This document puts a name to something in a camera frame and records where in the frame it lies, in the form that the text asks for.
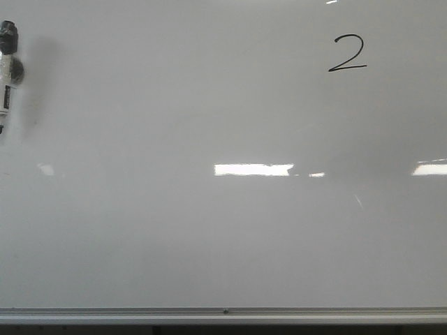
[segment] whiteboard frame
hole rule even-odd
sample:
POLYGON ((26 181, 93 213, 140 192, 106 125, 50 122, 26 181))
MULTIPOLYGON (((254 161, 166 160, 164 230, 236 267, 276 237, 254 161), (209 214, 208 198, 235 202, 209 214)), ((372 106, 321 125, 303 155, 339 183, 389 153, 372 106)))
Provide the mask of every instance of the whiteboard frame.
POLYGON ((447 308, 55 308, 0 309, 0 325, 421 325, 447 308))

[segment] black marker cap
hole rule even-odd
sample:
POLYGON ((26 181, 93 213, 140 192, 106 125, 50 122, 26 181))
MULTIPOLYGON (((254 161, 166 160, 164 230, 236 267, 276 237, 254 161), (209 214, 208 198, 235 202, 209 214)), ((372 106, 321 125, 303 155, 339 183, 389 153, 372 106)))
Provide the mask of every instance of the black marker cap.
POLYGON ((3 54, 14 54, 17 52, 19 33, 14 22, 3 21, 0 26, 0 51, 3 54))

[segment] whiteboard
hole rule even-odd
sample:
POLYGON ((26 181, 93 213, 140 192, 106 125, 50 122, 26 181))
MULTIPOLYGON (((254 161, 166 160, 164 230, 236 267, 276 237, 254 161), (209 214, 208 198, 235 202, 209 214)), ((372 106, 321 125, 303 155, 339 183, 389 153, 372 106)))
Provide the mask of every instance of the whiteboard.
POLYGON ((447 2, 0 9, 0 308, 447 306, 447 2))

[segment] white surface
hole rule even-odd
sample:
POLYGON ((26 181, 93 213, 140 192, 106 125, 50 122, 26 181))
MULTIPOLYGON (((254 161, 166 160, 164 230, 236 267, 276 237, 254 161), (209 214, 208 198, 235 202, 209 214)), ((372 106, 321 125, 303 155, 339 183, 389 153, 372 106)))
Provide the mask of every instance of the white surface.
POLYGON ((447 305, 446 1, 0 9, 1 308, 447 305))

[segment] handwritten number 2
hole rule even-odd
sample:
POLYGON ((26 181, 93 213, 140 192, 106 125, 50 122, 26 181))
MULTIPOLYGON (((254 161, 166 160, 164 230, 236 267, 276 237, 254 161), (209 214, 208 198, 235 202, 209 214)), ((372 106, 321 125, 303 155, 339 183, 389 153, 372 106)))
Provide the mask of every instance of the handwritten number 2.
POLYGON ((333 68, 331 68, 331 69, 329 70, 329 72, 334 72, 334 71, 338 71, 338 70, 344 70, 344 69, 346 69, 346 68, 364 68, 365 66, 367 66, 367 65, 358 65, 358 66, 345 66, 345 67, 343 67, 343 68, 341 67, 341 66, 343 66, 344 64, 349 63, 350 61, 352 61, 353 59, 355 59, 355 58, 362 52, 362 50, 363 50, 363 45, 365 44, 365 43, 363 42, 363 38, 361 38, 359 35, 355 35, 354 33, 348 33, 347 35, 339 36, 339 37, 337 37, 337 38, 335 39, 335 42, 337 43, 337 42, 338 42, 339 40, 341 40, 342 38, 345 38, 345 37, 351 37, 351 36, 358 38, 358 39, 360 40, 360 42, 362 42, 362 45, 360 46, 360 50, 358 50, 358 52, 356 53, 356 55, 355 55, 354 57, 348 59, 347 61, 344 61, 343 63, 341 63, 341 64, 339 64, 339 65, 337 65, 337 66, 334 66, 333 68))

